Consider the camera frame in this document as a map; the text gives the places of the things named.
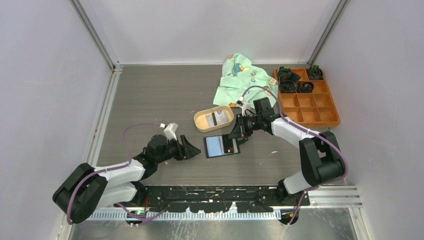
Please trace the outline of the black card holder wallet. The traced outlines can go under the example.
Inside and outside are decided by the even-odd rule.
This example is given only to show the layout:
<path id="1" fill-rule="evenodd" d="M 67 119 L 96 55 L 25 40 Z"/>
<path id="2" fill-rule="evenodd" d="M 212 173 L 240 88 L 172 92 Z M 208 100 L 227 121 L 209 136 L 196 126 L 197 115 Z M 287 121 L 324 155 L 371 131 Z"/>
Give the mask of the black card holder wallet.
<path id="1" fill-rule="evenodd" d="M 218 158 L 223 156 L 237 155 L 241 153 L 240 141 L 233 139 L 234 153 L 223 153 L 222 135 L 208 136 L 203 138 L 205 155 L 209 158 Z"/>

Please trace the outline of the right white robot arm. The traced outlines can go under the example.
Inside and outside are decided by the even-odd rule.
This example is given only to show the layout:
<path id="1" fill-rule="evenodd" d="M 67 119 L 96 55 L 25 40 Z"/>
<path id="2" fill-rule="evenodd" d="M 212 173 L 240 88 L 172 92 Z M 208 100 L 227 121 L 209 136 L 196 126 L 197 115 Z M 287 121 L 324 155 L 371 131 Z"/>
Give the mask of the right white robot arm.
<path id="1" fill-rule="evenodd" d="M 236 101 L 236 105 L 242 108 L 242 112 L 236 116 L 229 139 L 247 141 L 254 131 L 263 130 L 299 150 L 300 170 L 277 184 L 277 198 L 281 204 L 291 205 L 298 193 L 346 176 L 348 165 L 332 132 L 305 128 L 282 112 L 276 113 L 267 97 L 254 100 L 254 112 L 243 97 Z"/>

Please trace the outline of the beige oval tray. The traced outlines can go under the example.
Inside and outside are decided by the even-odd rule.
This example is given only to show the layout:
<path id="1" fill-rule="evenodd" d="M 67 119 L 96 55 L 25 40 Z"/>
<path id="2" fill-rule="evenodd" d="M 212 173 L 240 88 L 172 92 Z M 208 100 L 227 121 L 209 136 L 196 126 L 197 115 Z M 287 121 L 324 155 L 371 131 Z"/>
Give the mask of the beige oval tray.
<path id="1" fill-rule="evenodd" d="M 209 127 L 207 120 L 206 120 L 206 115 L 211 114 L 215 111 L 225 111 L 226 114 L 227 114 L 227 117 L 228 117 L 228 122 L 221 124 L 221 125 L 218 125 L 218 126 Z M 227 105 L 219 105 L 219 106 L 209 108 L 209 109 L 206 109 L 206 110 L 201 110 L 201 111 L 197 112 L 193 117 L 195 126 L 196 126 L 197 130 L 201 133 L 207 133 L 207 132 L 211 132 L 211 131 L 214 131 L 214 130 L 217 130 L 217 129 L 228 127 L 232 124 L 232 122 L 234 121 L 234 118 L 235 117 L 234 117 L 234 113 L 233 113 L 232 109 Z"/>

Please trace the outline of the silver VIP card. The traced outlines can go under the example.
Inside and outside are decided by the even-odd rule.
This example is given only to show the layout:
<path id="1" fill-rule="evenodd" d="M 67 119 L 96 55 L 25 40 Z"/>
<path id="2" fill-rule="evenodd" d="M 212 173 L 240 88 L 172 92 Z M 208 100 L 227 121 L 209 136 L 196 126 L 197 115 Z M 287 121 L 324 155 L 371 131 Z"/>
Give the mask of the silver VIP card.
<path id="1" fill-rule="evenodd" d="M 207 124 L 210 128 L 226 124 L 228 122 L 228 116 L 225 111 L 214 111 L 205 116 Z"/>

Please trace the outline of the black gold VIP card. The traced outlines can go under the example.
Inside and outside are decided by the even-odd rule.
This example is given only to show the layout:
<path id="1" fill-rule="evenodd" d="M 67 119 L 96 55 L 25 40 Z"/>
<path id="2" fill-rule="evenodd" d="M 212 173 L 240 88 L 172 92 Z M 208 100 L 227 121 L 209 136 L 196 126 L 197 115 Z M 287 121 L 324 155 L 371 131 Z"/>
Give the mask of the black gold VIP card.
<path id="1" fill-rule="evenodd" d="M 234 153 L 235 151 L 233 139 L 230 139 L 228 134 L 221 136 L 221 146 L 224 154 Z"/>

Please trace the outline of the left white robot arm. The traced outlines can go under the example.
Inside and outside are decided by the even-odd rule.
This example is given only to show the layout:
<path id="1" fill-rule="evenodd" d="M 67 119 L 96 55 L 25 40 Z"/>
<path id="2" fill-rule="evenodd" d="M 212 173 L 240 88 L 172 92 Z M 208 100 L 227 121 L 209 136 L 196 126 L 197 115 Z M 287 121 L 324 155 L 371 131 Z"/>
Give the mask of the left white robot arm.
<path id="1" fill-rule="evenodd" d="M 140 181 L 154 174 L 162 162 L 188 160 L 201 150 L 187 140 L 154 135 L 142 152 L 126 163 L 106 167 L 78 165 L 52 195 L 69 224 L 80 224 L 95 210 L 118 203 L 141 206 L 146 200 Z"/>

